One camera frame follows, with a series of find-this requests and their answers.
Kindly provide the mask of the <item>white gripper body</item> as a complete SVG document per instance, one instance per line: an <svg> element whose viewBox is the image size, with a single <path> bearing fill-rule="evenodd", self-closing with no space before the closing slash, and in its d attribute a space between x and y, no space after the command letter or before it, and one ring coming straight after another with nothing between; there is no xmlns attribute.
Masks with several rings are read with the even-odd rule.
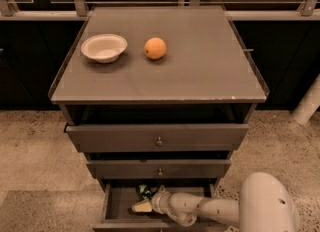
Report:
<svg viewBox="0 0 320 232"><path fill-rule="evenodd" d="M172 193L165 189L157 191L151 200L153 210L160 214L167 214L171 209L169 203L171 196Z"/></svg>

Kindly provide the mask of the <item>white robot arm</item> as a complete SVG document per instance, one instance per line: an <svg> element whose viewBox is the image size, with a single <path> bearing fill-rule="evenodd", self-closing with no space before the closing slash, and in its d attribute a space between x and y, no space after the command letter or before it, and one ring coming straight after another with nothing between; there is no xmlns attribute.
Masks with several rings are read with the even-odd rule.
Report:
<svg viewBox="0 0 320 232"><path fill-rule="evenodd" d="M172 193L161 186L152 192L147 185L137 187L142 198L132 206L135 213L156 212L183 227L191 227L199 217L236 227L240 232L298 232L299 211L283 184L274 176L255 172L247 176L238 200Z"/></svg>

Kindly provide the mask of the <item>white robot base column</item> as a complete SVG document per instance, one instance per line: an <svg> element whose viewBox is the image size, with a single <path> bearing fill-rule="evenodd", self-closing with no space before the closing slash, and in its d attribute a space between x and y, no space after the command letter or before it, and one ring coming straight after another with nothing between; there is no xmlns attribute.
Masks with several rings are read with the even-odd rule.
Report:
<svg viewBox="0 0 320 232"><path fill-rule="evenodd" d="M292 113L293 119L298 124L306 124L316 110L320 107L320 74L314 80L298 106Z"/></svg>

